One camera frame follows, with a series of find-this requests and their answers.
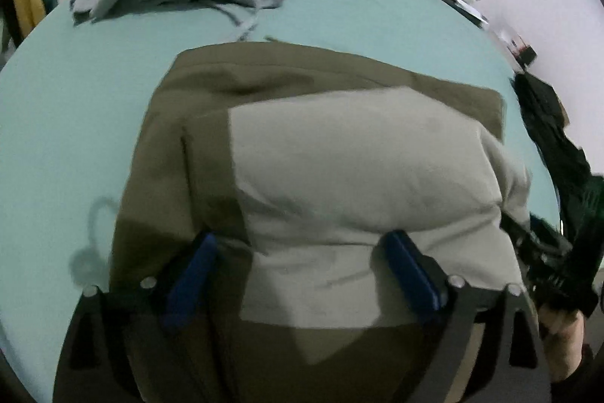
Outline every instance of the teal bed sheet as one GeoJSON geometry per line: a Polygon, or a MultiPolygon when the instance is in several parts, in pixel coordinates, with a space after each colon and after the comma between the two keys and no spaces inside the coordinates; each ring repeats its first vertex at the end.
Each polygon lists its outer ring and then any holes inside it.
{"type": "MultiPolygon", "coordinates": [[[[0,73],[0,344],[39,402],[51,401],[82,284],[107,285],[116,210],[153,89],[176,54],[234,31],[224,13],[193,6],[74,26],[63,3],[0,73]]],[[[533,174],[530,210],[558,223],[511,68],[440,0],[286,0],[260,13],[251,39],[265,37],[499,91],[505,145],[533,174]]]]}

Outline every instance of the white wall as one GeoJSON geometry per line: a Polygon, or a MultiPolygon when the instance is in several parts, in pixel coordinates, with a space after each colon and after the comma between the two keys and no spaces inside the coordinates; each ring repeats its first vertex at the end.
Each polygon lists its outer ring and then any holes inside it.
{"type": "Polygon", "coordinates": [[[551,84],[569,114],[567,136],[604,173],[604,6],[600,0],[480,0],[493,22],[507,22],[538,56],[530,72],[551,84]]]}

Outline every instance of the hand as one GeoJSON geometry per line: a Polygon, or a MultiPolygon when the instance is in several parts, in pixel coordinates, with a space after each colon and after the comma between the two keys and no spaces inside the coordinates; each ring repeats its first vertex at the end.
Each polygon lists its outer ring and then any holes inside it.
{"type": "Polygon", "coordinates": [[[568,378],[581,363],[585,320],[581,311],[554,311],[545,305],[539,309],[539,322],[549,333],[543,339],[545,358],[552,383],[568,378]]]}

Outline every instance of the metal rivet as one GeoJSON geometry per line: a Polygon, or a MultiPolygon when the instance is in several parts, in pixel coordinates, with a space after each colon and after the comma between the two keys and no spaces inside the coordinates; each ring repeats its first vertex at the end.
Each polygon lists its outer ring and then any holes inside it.
{"type": "Polygon", "coordinates": [[[508,284],[507,291],[515,297],[522,294],[522,288],[518,284],[508,284]]]}
{"type": "Polygon", "coordinates": [[[157,284],[157,279],[154,276],[148,276],[141,280],[141,287],[143,289],[153,289],[157,284]]]}
{"type": "Polygon", "coordinates": [[[449,275],[447,277],[447,282],[450,286],[456,287],[457,289],[461,289],[466,284],[466,281],[460,275],[449,275]]]}
{"type": "Polygon", "coordinates": [[[98,291],[99,288],[96,287],[96,285],[87,285],[86,287],[84,287],[84,290],[82,290],[82,294],[84,297],[94,297],[96,296],[98,291]]]}

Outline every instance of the light gray fabric panel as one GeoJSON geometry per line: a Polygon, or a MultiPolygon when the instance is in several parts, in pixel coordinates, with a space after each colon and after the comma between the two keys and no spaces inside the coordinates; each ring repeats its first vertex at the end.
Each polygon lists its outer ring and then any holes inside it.
{"type": "Polygon", "coordinates": [[[240,316],[302,328],[413,315],[379,248],[404,229],[447,273],[521,283],[500,208],[520,222],[529,176],[484,127],[409,88],[338,91],[230,110],[253,265],[240,316]]]}

